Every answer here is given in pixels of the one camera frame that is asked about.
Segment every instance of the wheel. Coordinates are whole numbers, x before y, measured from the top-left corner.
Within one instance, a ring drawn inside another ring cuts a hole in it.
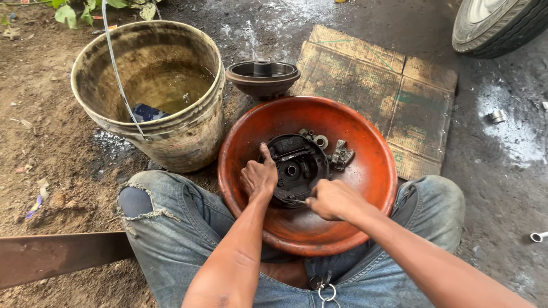
[[[474,58],[496,58],[547,27],[548,0],[463,0],[453,28],[453,48]]]

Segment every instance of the wire handle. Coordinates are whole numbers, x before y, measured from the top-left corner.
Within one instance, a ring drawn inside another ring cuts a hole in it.
[[[145,134],[142,132],[141,127],[137,123],[137,119],[135,119],[135,115],[133,115],[133,111],[131,107],[129,107],[128,99],[125,97],[124,88],[122,87],[122,82],[120,81],[120,75],[118,74],[118,67],[116,66],[116,60],[114,59],[114,52],[112,51],[112,42],[110,40],[109,24],[106,20],[106,3],[107,3],[107,0],[103,0],[101,5],[102,13],[103,13],[103,23],[105,24],[106,41],[107,41],[107,45],[109,45],[110,59],[112,61],[112,68],[114,69],[114,75],[116,76],[116,82],[118,83],[118,87],[120,88],[120,94],[122,95],[122,98],[124,99],[125,107],[128,109],[129,115],[132,118],[133,122],[135,123],[135,126],[137,126],[137,129],[139,130],[139,133],[141,133],[141,136],[143,137],[143,139],[149,141],[151,140],[151,138],[145,136]],[[156,12],[158,13],[158,18],[162,20],[162,16],[160,15],[160,11],[158,10],[158,6],[156,5],[156,0],[152,0],[152,4],[154,4],[154,7],[156,8]]]

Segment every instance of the hand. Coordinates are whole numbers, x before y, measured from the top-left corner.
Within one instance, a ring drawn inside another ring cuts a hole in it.
[[[265,162],[260,164],[256,161],[249,161],[241,171],[240,180],[249,199],[252,199],[260,191],[268,191],[272,194],[274,187],[278,184],[276,163],[272,160],[266,143],[261,143],[259,152],[261,152]]]
[[[328,221],[348,221],[357,212],[364,210],[370,214],[380,213],[357,190],[341,180],[318,181],[312,189],[312,197],[306,199],[306,205]]]

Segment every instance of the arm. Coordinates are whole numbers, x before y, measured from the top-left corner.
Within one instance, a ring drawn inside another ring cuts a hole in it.
[[[249,161],[241,180],[249,203],[196,273],[186,291],[185,307],[251,307],[259,281],[262,222],[278,182],[276,164],[266,144],[264,164]]]
[[[436,307],[533,307],[519,295],[413,234],[339,180],[320,180],[307,205],[326,220],[345,220],[368,234]]]

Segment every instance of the concrete floor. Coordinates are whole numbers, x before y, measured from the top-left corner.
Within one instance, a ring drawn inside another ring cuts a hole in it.
[[[467,202],[458,256],[531,303],[548,307],[543,287],[548,284],[548,244],[527,239],[531,232],[548,231],[547,121],[542,107],[535,106],[548,101],[548,32],[495,60],[462,57],[451,47],[459,3],[170,0],[161,10],[165,19],[210,35],[225,67],[250,59],[295,63],[318,23],[457,71],[459,109],[453,113],[442,175],[461,187]],[[249,107],[240,103],[227,125]],[[484,115],[497,109],[506,111],[508,121],[493,126]]]

